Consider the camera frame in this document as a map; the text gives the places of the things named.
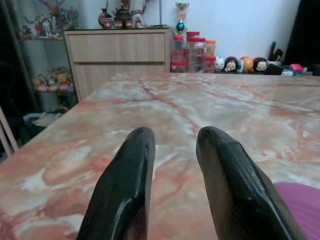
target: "pink marble tabletop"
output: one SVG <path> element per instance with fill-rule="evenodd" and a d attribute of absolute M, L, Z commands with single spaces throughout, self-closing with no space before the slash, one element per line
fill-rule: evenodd
<path fill-rule="evenodd" d="M 73 240 L 134 128 L 156 141 L 150 240 L 215 240 L 197 132 L 240 141 L 273 182 L 320 188 L 320 78 L 118 74 L 0 166 L 0 239 Z"/>

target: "pink cushion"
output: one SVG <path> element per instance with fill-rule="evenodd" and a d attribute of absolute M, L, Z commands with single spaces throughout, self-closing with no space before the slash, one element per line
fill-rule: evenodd
<path fill-rule="evenodd" d="M 320 190 L 314 187 L 279 182 L 275 188 L 309 240 L 320 240 Z"/>

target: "glass door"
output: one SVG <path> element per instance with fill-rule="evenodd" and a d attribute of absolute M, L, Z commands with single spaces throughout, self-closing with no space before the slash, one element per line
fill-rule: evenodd
<path fill-rule="evenodd" d="M 1 3 L 36 109 L 65 113 L 77 103 L 64 41 L 64 28 L 77 25 L 77 6 L 67 0 Z"/>

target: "trophy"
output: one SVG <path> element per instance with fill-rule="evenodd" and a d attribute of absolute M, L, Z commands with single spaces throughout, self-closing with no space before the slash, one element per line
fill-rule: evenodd
<path fill-rule="evenodd" d="M 189 7 L 189 3 L 176 2 L 175 5 L 179 9 L 179 12 L 177 14 L 179 22 L 177 23 L 177 25 L 175 26 L 173 31 L 174 31 L 174 33 L 176 35 L 183 35 L 187 31 L 187 28 L 186 28 L 186 26 L 184 24 L 184 20 L 185 20 L 186 15 L 187 15 L 185 10 L 187 9 L 187 7 Z"/>

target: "cabinet drawer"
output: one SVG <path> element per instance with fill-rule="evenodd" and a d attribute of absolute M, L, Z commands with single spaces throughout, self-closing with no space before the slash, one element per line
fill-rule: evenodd
<path fill-rule="evenodd" d="M 70 35 L 76 63 L 164 62 L 164 33 Z"/>
<path fill-rule="evenodd" d="M 88 65 L 76 64 L 76 84 L 79 100 L 90 95 L 94 90 L 98 89 L 104 82 L 108 81 L 117 73 L 141 73 L 154 72 L 164 73 L 165 66 L 163 65 Z"/>

